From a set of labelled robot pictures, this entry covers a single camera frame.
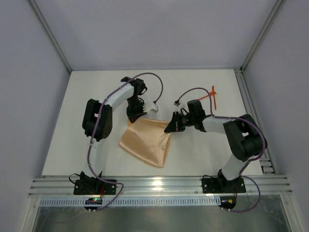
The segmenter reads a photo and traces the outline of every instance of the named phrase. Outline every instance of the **beige cloth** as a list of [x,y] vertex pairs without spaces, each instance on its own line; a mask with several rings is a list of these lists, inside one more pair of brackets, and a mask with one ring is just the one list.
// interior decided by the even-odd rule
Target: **beige cloth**
[[169,122],[140,117],[128,122],[119,145],[145,163],[163,168],[169,152],[170,133],[164,133]]

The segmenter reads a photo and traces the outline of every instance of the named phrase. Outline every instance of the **gray wall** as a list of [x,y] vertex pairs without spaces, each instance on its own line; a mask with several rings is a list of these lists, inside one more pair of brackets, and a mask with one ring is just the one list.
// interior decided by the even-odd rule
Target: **gray wall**
[[245,74],[309,228],[309,1],[286,1]]
[[27,1],[2,1],[0,31],[0,225],[13,232],[41,173],[69,74]]
[[37,0],[73,70],[240,66],[275,0]]

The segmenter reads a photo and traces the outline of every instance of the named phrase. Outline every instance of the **black mounting plate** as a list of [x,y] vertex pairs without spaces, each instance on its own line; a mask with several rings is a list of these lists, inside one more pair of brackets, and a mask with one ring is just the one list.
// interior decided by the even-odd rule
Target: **black mounting plate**
[[102,195],[102,187],[104,187],[103,195],[116,195],[116,184],[109,184],[101,182],[102,186],[98,191],[91,191],[87,188],[87,185],[83,183],[82,180],[76,180],[74,186],[74,195]]
[[235,188],[230,192],[223,192],[218,184],[217,178],[203,176],[202,178],[202,189],[203,193],[245,193],[246,187],[243,181],[243,178],[238,178],[237,181],[234,181]]

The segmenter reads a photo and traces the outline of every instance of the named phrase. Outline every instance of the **orange scissors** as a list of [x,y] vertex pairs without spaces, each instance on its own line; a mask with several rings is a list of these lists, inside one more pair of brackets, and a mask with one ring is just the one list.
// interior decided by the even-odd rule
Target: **orange scissors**
[[[214,105],[214,109],[217,110],[217,102],[216,102],[216,97],[215,97],[215,95],[216,95],[217,93],[216,93],[216,91],[214,90],[214,86],[211,87],[211,92],[210,92],[210,94],[211,94],[211,96],[213,96],[213,105]],[[200,99],[198,99],[198,100],[200,101],[200,100],[203,100],[203,99],[205,99],[205,98],[207,98],[207,97],[208,97],[208,95],[206,95],[206,96],[204,96],[204,97],[202,97],[202,98],[200,98]]]

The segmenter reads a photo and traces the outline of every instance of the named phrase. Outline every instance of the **purple cable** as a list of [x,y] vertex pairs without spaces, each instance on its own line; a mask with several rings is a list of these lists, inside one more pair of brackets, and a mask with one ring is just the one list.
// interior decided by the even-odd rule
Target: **purple cable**
[[260,131],[253,123],[251,123],[251,122],[249,122],[248,120],[245,120],[245,119],[243,119],[243,118],[241,118],[241,117],[215,116],[215,115],[213,114],[213,112],[212,112],[211,94],[210,94],[210,93],[208,92],[208,90],[205,89],[205,88],[196,87],[196,88],[189,89],[188,91],[186,91],[185,93],[183,93],[183,94],[178,98],[178,101],[179,101],[185,94],[187,94],[188,92],[191,92],[192,90],[196,90],[196,89],[201,89],[201,90],[204,90],[204,91],[207,92],[208,97],[209,97],[209,101],[210,101],[210,112],[211,112],[211,116],[213,116],[214,118],[221,118],[221,119],[234,119],[234,120],[237,119],[237,120],[240,120],[240,121],[242,121],[242,122],[245,122],[245,123],[247,123],[248,125],[250,125],[251,127],[253,127],[253,128],[256,130],[256,132],[258,132],[259,136],[260,136],[261,139],[262,139],[262,151],[261,151],[261,153],[260,153],[256,158],[249,159],[249,160],[247,161],[247,163],[242,167],[242,169],[241,169],[240,172],[239,172],[239,175],[240,175],[240,176],[245,177],[245,178],[251,180],[251,181],[255,184],[255,186],[257,187],[257,191],[258,191],[258,193],[259,193],[259,197],[258,197],[258,199],[257,199],[257,202],[255,203],[254,206],[252,206],[251,208],[246,209],[246,210],[230,210],[230,212],[234,212],[234,213],[245,213],[245,212],[249,212],[249,211],[255,209],[255,208],[257,207],[257,205],[259,204],[260,199],[261,199],[261,190],[260,190],[259,186],[257,185],[257,183],[256,183],[253,179],[251,179],[251,178],[248,177],[248,176],[241,175],[241,173],[248,167],[248,165],[249,165],[249,163],[250,163],[251,161],[260,159],[260,158],[262,157],[262,155],[264,154],[265,149],[266,149],[266,144],[265,144],[264,136],[263,136],[263,134],[261,133],[261,131]]
[[121,85],[120,87],[118,87],[117,89],[115,89],[113,92],[111,92],[111,93],[104,99],[104,101],[102,102],[102,104],[101,104],[101,106],[100,106],[100,109],[99,109],[99,111],[98,111],[98,118],[97,118],[95,127],[94,127],[94,129],[93,129],[93,132],[92,132],[92,135],[91,135],[91,138],[90,138],[90,145],[89,145],[88,153],[87,153],[87,164],[88,164],[88,167],[89,167],[89,169],[90,169],[92,175],[93,175],[95,178],[97,178],[97,179],[99,179],[100,181],[103,181],[103,182],[105,182],[105,183],[114,184],[114,185],[121,185],[121,188],[120,188],[119,192],[115,195],[115,197],[114,197],[113,199],[111,199],[110,202],[108,202],[105,206],[103,206],[103,207],[97,209],[97,211],[106,209],[110,204],[112,204],[112,203],[116,200],[116,198],[120,195],[120,193],[122,192],[122,190],[123,190],[123,188],[124,188],[124,184],[123,184],[123,183],[120,183],[120,182],[112,182],[112,181],[108,181],[108,180],[105,180],[105,179],[99,177],[99,176],[95,173],[95,171],[93,170],[93,168],[91,167],[91,163],[90,163],[90,152],[91,152],[91,147],[92,147],[92,144],[93,144],[93,138],[94,138],[94,136],[95,136],[95,134],[96,134],[96,131],[97,131],[97,128],[98,128],[98,122],[100,121],[100,117],[101,117],[101,114],[102,114],[102,108],[103,108],[104,104],[107,102],[107,100],[108,100],[113,94],[115,94],[116,92],[118,92],[120,89],[122,89],[124,86],[126,86],[126,85],[129,84],[131,81],[133,81],[134,79],[138,78],[139,76],[147,75],[147,74],[154,75],[155,77],[157,77],[157,78],[159,79],[159,81],[160,81],[160,83],[161,83],[161,92],[160,92],[160,94],[159,94],[159,97],[154,101],[154,103],[156,103],[156,102],[160,99],[160,97],[161,97],[161,95],[162,95],[162,93],[163,93],[163,82],[162,82],[162,79],[161,79],[157,74],[155,74],[155,73],[152,73],[152,72],[144,72],[144,73],[140,73],[140,74],[138,74],[138,75],[132,77],[130,80],[128,80],[128,81],[125,82],[123,85]]

